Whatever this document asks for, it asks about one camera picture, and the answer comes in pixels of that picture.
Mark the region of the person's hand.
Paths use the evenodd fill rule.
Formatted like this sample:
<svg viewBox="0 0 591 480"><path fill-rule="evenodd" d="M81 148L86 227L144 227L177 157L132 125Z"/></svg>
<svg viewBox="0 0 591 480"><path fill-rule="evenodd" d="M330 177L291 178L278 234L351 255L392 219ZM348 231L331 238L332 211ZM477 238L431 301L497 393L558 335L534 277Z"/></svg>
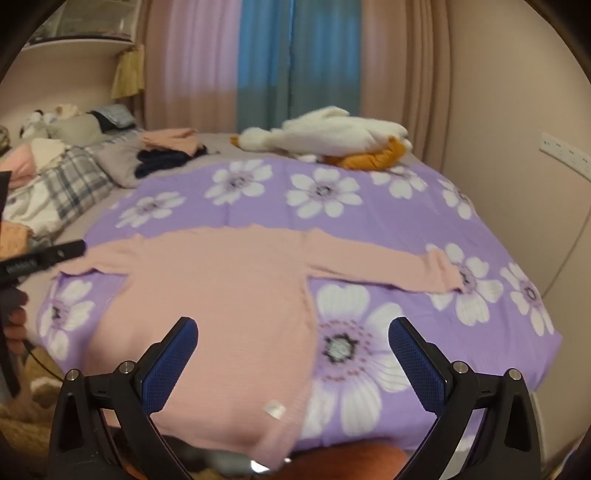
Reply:
<svg viewBox="0 0 591 480"><path fill-rule="evenodd" d="M27 339L27 313L25 306L28 296L25 292L11 288L1 293L1 318L6 345L15 355L25 352L24 341Z"/></svg>

